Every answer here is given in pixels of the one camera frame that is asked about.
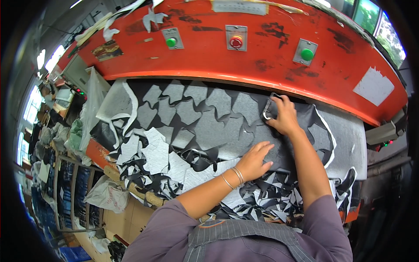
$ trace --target woman's left hand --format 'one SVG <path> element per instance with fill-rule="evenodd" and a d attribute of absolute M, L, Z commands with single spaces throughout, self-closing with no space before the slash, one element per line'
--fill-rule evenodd
<path fill-rule="evenodd" d="M 266 173 L 273 162 L 263 164 L 263 159 L 274 147 L 269 141 L 254 145 L 237 163 L 236 168 L 242 173 L 245 182 L 255 180 Z"/>

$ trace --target worker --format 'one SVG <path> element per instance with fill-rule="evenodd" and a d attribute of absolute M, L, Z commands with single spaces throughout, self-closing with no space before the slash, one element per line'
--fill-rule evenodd
<path fill-rule="evenodd" d="M 273 97 L 278 117 L 268 124 L 290 139 L 303 197 L 303 232 L 251 220 L 197 219 L 208 213 L 244 181 L 261 177 L 272 166 L 263 163 L 274 145 L 254 145 L 222 175 L 172 199 L 151 216 L 144 231 L 126 249 L 123 262 L 134 261 L 352 261 L 349 240 L 332 196 L 326 171 L 297 121 L 287 96 Z"/>
<path fill-rule="evenodd" d="M 57 96 L 56 92 L 58 92 L 57 88 L 51 83 L 41 83 L 38 88 L 45 103 L 52 109 L 55 103 L 55 97 Z"/>
<path fill-rule="evenodd" d="M 69 125 L 64 121 L 64 119 L 53 109 L 55 104 L 55 98 L 57 96 L 57 88 L 54 84 L 50 82 L 41 83 L 38 87 L 39 91 L 41 92 L 41 96 L 45 100 L 45 104 L 49 107 L 49 116 L 53 122 L 53 124 L 60 123 L 65 127 L 69 127 Z"/>

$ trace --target striped apron strap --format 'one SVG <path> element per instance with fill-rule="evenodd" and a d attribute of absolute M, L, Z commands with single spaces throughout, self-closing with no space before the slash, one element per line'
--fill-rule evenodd
<path fill-rule="evenodd" d="M 189 248 L 184 262 L 202 262 L 207 244 L 242 236 L 263 236 L 277 240 L 287 246 L 297 262 L 315 262 L 314 258 L 302 249 L 290 227 L 276 223 L 233 219 L 212 220 L 197 226 L 188 236 Z"/>

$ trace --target hand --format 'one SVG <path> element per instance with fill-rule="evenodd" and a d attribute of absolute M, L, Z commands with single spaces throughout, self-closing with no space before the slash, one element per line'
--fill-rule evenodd
<path fill-rule="evenodd" d="M 263 164 L 263 159 L 273 147 L 269 141 L 257 143 L 241 158 L 236 168 L 243 175 L 244 182 L 255 180 L 269 170 L 273 162 Z"/>
<path fill-rule="evenodd" d="M 276 119 L 270 119 L 267 124 L 278 130 L 283 135 L 290 135 L 296 130 L 301 129 L 297 121 L 297 111 L 295 105 L 290 101 L 288 96 L 282 95 L 282 100 L 277 97 L 271 97 L 272 101 L 277 104 L 278 116 Z"/>

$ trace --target red emergency stop button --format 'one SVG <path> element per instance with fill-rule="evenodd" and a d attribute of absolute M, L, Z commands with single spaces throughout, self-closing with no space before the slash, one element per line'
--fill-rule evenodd
<path fill-rule="evenodd" d="M 240 48 L 243 46 L 243 39 L 240 36 L 233 36 L 229 43 L 232 48 Z"/>

